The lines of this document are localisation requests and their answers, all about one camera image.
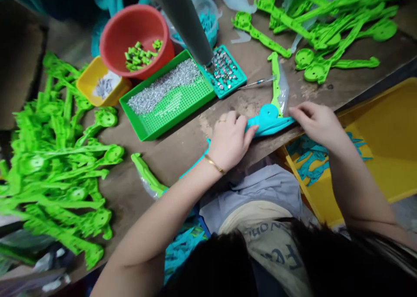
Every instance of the yellow plastic bin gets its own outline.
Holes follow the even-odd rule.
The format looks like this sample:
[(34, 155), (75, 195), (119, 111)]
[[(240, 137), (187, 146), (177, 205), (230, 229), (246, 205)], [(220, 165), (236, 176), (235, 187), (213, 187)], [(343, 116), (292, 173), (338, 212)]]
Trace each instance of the yellow plastic bin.
[(109, 69), (107, 69), (103, 60), (98, 56), (89, 64), (76, 82), (78, 90), (96, 107), (115, 106), (119, 99), (132, 88), (130, 81), (125, 77), (121, 77), (119, 84), (112, 90), (106, 99), (103, 100), (99, 96), (94, 96), (93, 91), (99, 79), (103, 78), (108, 71)]
[[(366, 166), (390, 203), (417, 193), (417, 78), (340, 113), (339, 120), (346, 131), (367, 143), (366, 148), (361, 147), (363, 156), (374, 159), (365, 162)], [(307, 187), (309, 179), (301, 181), (298, 175), (297, 157), (290, 157), (285, 146), (281, 151), (317, 219), (329, 226), (341, 224), (343, 217), (334, 199), (330, 170)]]

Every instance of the screwdriver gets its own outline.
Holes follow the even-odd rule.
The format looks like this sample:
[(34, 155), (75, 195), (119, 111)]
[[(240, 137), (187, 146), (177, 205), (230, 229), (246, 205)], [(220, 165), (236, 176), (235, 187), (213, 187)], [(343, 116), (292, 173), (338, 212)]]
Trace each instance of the screwdriver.
[(252, 83), (252, 84), (248, 84), (248, 85), (242, 86), (242, 87), (240, 87), (239, 89), (247, 88), (247, 87), (250, 87), (250, 86), (253, 86), (253, 85), (259, 85), (259, 84), (262, 84), (262, 83), (272, 82), (272, 81), (274, 81), (274, 80), (276, 80), (276, 79), (277, 79), (277, 76), (274, 74), (274, 75), (272, 75), (271, 77), (268, 77), (268, 78), (265, 78), (265, 79), (258, 80), (258, 81), (254, 82), (254, 83)]

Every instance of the woman's left hand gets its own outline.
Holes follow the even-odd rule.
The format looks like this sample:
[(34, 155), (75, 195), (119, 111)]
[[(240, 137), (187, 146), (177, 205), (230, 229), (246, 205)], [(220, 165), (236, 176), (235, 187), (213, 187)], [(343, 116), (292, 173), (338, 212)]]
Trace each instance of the woman's left hand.
[(245, 133), (247, 124), (245, 116), (236, 119), (236, 111), (230, 111), (222, 114), (214, 127), (208, 155), (225, 172), (242, 160), (259, 128), (252, 126)]

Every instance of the teal plastic tray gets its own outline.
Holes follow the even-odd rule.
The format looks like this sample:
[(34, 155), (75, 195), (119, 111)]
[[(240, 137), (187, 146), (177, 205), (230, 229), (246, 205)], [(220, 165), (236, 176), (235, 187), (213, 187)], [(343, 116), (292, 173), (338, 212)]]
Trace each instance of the teal plastic tray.
[(201, 79), (196, 80), (192, 85), (179, 86), (169, 91), (150, 113), (138, 116), (128, 106), (127, 102), (132, 96), (189, 58), (192, 59), (189, 51), (182, 51), (150, 78), (143, 81), (120, 99), (120, 104), (141, 141), (157, 139), (216, 97), (210, 82), (205, 76), (202, 76)]
[[(216, 79), (213, 75), (211, 75), (206, 70), (204, 70), (203, 67), (199, 66), (199, 68), (210, 81), (210, 84), (212, 85), (217, 97), (219, 97), (219, 99), (222, 99), (226, 97), (227, 95), (229, 95), (230, 93), (232, 93), (233, 91), (235, 91), (236, 89), (238, 89), (243, 84), (245, 84), (248, 78), (246, 77), (245, 73), (243, 73), (242, 69), (237, 64), (235, 59), (233, 59), (232, 55), (227, 50), (225, 45), (221, 45), (214, 50), (215, 57), (217, 57), (218, 52), (224, 52), (225, 56), (228, 57), (227, 60), (231, 61), (231, 63), (226, 63), (225, 66), (217, 68), (219, 70), (219, 75), (220, 75), (219, 78)], [(232, 77), (231, 80), (222, 79), (221, 76), (224, 74), (224, 71), (222, 69), (226, 70), (227, 73), (229, 71), (232, 72), (230, 74), (230, 76)]]

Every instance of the wooden table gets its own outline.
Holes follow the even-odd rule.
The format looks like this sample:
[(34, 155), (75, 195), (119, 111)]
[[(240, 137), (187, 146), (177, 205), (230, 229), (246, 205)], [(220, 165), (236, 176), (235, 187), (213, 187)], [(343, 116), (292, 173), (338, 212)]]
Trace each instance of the wooden table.
[[(215, 1), (223, 12), (223, 16), (219, 20), (218, 44), (224, 44), (228, 48), (247, 75), (248, 82), (270, 76), (271, 65), (267, 61), (267, 57), (271, 51), (255, 40), (232, 45), (230, 40), (238, 38), (230, 21), (235, 12), (228, 9), (222, 0)], [(306, 82), (303, 72), (295, 71), (294, 57), (289, 60), (281, 59), (290, 85), (288, 104), (295, 106), (305, 100), (310, 100), (337, 110), (383, 80), (387, 75), (416, 58), (416, 1), (402, 1), (401, 9), (395, 18), (399, 24), (399, 31), (392, 39), (384, 43), (378, 43), (372, 39), (356, 41), (343, 56), (344, 59), (369, 59), (371, 56), (375, 56), (381, 61), (378, 68), (332, 69), (326, 84), (319, 87), (317, 84)], [(269, 17), (265, 13), (255, 13), (252, 16), (252, 23), (283, 47), (289, 48), (291, 46), (295, 34), (284, 33), (274, 36), (268, 29)], [(90, 30), (56, 21), (50, 24), (48, 49), (76, 66), (91, 61), (89, 40)], [(328, 89), (329, 84), (332, 84), (333, 89)], [(106, 205), (114, 213), (112, 221), (114, 238), (109, 242), (105, 242), (99, 237), (96, 239), (97, 243), (106, 247), (105, 256), (97, 266), (108, 260), (127, 230), (152, 204), (152, 199), (144, 191), (138, 172), (130, 160), (130, 154), (143, 153), (145, 162), (159, 180), (167, 186), (173, 185), (178, 177), (187, 171), (206, 150), (206, 138), (211, 136), (212, 127), (222, 113), (235, 109), (240, 114), (252, 117), (259, 113), (262, 105), (270, 103), (271, 99), (271, 85), (237, 91), (226, 99), (213, 100), (159, 140), (153, 142), (139, 141), (123, 110), (118, 106), (118, 126), (103, 131), (99, 140), (102, 143), (116, 143), (124, 146), (127, 155), (125, 161), (112, 168), (106, 180), (100, 183), (100, 190), (108, 200)], [(92, 121), (93, 114), (87, 114), (84, 124), (88, 126)], [(299, 133), (300, 128), (293, 127), (274, 136), (255, 140), (237, 169), (243, 170), (259, 161)], [(73, 282), (87, 274), (82, 257), (79, 261), (80, 264), (70, 274)]]

